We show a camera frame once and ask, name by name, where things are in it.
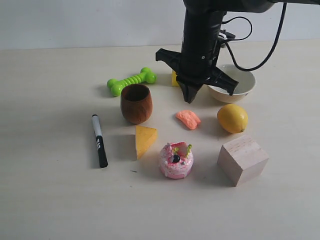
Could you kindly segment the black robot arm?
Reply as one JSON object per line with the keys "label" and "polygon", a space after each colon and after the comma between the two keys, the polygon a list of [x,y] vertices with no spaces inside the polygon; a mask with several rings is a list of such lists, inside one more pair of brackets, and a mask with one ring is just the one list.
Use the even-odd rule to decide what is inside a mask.
{"label": "black robot arm", "polygon": [[156,61],[163,61],[177,74],[184,101],[191,103],[203,85],[226,90],[233,95],[238,81],[216,64],[222,41],[219,32],[227,12],[264,13],[270,0],[186,0],[181,51],[159,49]]}

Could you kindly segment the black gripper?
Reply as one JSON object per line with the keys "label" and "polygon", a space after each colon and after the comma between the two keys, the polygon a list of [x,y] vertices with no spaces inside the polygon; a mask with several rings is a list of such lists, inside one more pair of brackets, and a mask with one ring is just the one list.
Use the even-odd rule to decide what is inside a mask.
{"label": "black gripper", "polygon": [[239,83],[210,63],[205,56],[190,57],[161,48],[155,53],[155,60],[166,63],[176,72],[177,83],[187,103],[193,102],[203,85],[221,88],[232,96]]}

